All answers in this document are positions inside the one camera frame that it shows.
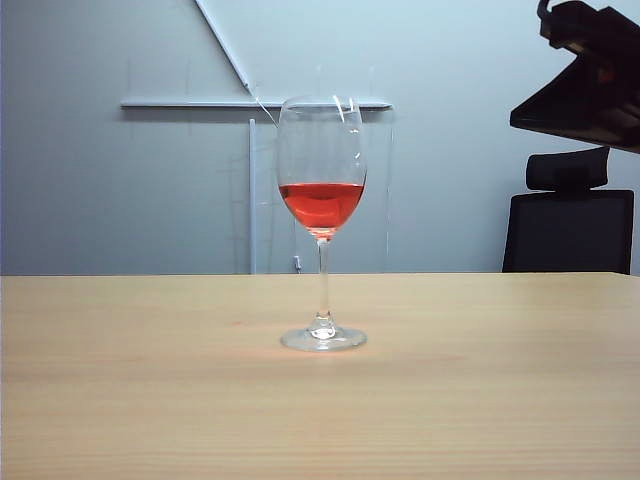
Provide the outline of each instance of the wooden table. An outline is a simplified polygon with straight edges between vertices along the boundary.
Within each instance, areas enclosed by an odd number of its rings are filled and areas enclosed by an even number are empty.
[[[640,279],[316,280],[4,278],[3,478],[640,478]]]

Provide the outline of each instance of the glass base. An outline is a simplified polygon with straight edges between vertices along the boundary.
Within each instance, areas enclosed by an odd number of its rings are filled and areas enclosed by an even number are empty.
[[[335,352],[357,347],[366,341],[364,332],[342,327],[336,327],[336,334],[327,339],[314,337],[307,328],[289,330],[280,339],[284,346],[305,352]]]

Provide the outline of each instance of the black chair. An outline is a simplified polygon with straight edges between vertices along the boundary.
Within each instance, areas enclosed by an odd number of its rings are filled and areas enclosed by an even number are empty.
[[[631,190],[606,185],[608,147],[532,155],[527,187],[545,193],[511,199],[503,272],[629,274]]]

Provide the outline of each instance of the chair headrest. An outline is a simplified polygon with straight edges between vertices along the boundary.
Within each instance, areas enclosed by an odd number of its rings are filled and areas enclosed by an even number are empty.
[[[531,190],[579,191],[606,185],[609,147],[579,152],[531,155],[527,187]]]

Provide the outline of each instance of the gray wall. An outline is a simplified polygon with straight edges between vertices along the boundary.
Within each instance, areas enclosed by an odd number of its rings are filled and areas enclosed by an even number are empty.
[[[367,117],[369,184],[333,271],[500,270],[527,157],[589,147],[508,126],[572,59],[538,36],[536,4],[208,0],[263,99],[323,89],[395,106]],[[640,21],[637,0],[611,4]],[[296,253],[315,268],[312,240],[274,194],[264,114],[119,106],[248,99],[191,0],[2,8],[4,274],[247,272],[250,117],[259,270],[289,271]],[[637,191],[640,160],[613,151],[609,175]]]

